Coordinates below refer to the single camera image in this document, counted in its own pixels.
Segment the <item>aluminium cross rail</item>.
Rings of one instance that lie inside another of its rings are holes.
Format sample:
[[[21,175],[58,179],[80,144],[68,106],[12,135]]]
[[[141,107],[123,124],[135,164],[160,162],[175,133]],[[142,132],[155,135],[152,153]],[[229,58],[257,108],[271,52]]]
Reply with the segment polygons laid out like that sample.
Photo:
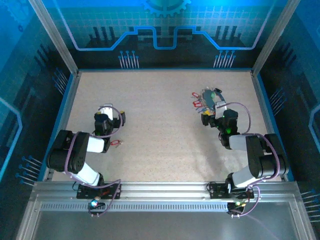
[[[135,72],[173,72],[173,71],[187,71],[187,72],[195,72],[195,71],[209,71],[209,72],[252,72],[251,68],[134,68],[134,69],[124,69],[124,68],[106,68],[106,69],[79,69],[80,73],[111,73],[111,72],[119,72],[119,73],[135,73]]]

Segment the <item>aluminium side rail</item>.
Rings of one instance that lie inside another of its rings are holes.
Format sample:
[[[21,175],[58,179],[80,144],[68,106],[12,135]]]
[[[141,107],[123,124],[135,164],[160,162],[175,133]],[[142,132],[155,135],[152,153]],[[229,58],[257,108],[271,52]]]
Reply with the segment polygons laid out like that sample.
[[[68,84],[67,87],[65,89],[60,107],[59,107],[59,111],[53,126],[53,130],[48,142],[48,146],[43,158],[43,164],[42,167],[40,169],[39,172],[39,176],[38,176],[38,181],[42,182],[42,181],[46,181],[48,178],[48,174],[50,172],[50,170],[47,168],[46,165],[46,160],[47,157],[49,156],[51,147],[55,141],[56,136],[58,135],[60,130],[64,130],[67,127],[68,121],[69,121],[69,117],[70,117],[70,113],[72,110],[72,106],[74,103],[74,99],[77,93],[77,88],[79,86],[79,82],[81,79],[81,73],[79,72],[77,76],[73,76],[72,74],[69,77],[68,80]]]
[[[251,73],[251,78],[261,109],[266,131],[268,134],[276,134],[278,136],[280,144],[284,150],[285,156],[287,156],[262,78],[260,74],[254,76],[253,73]]]

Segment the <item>aluminium frame post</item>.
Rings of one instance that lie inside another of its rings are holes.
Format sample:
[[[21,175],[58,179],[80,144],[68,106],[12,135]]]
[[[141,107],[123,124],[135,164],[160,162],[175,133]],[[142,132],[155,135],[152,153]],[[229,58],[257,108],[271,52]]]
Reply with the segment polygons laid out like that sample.
[[[28,1],[32,6],[34,12],[36,13],[38,19],[40,20],[42,26],[46,30],[51,41],[53,42],[54,46],[56,47],[68,70],[73,76],[78,76],[79,69],[44,3],[42,2],[42,0]]]
[[[297,6],[301,0],[287,0],[286,5],[284,6],[281,14],[279,15],[265,45],[263,46],[255,64],[252,68],[252,76],[257,77],[262,67],[266,63],[269,55],[274,49],[279,38],[283,34],[288,22],[290,21],[292,15],[294,14]]]

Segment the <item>grey metal shelf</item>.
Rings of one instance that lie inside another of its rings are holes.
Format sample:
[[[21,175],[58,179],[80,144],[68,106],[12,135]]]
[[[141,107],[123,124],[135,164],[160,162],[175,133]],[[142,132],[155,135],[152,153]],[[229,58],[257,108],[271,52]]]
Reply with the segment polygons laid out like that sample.
[[[14,240],[320,240],[305,210],[295,201],[261,202],[250,214],[147,210],[126,206],[101,217],[60,204],[34,202]]]

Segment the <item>small lit connector box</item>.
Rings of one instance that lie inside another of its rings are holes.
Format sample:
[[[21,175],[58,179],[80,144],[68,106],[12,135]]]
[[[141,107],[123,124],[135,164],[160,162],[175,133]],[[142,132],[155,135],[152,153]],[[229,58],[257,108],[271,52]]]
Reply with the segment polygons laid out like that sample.
[[[242,214],[245,211],[246,201],[234,201],[227,203],[227,210],[229,214]]]
[[[96,210],[96,209],[101,209],[105,206],[104,202],[99,202],[96,199],[92,199],[91,202],[88,204],[88,210],[92,211],[92,210]]]

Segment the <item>aluminium base beam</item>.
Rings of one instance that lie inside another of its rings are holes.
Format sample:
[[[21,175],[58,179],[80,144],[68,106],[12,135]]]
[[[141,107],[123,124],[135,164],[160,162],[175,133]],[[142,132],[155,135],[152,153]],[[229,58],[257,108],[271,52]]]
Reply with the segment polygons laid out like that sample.
[[[76,191],[71,181],[35,183],[31,202],[75,202]],[[236,198],[211,199],[205,182],[123,182],[120,202],[235,202]],[[296,182],[268,181],[258,185],[259,202],[302,201]]]

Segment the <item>large metal keyring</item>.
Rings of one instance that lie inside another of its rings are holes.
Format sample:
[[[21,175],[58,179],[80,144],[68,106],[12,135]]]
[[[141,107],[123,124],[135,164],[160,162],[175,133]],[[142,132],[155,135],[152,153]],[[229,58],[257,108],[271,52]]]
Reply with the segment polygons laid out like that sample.
[[[217,102],[225,101],[222,92],[215,91],[215,88],[204,88],[200,96],[203,107],[211,112],[215,112],[215,105]]]

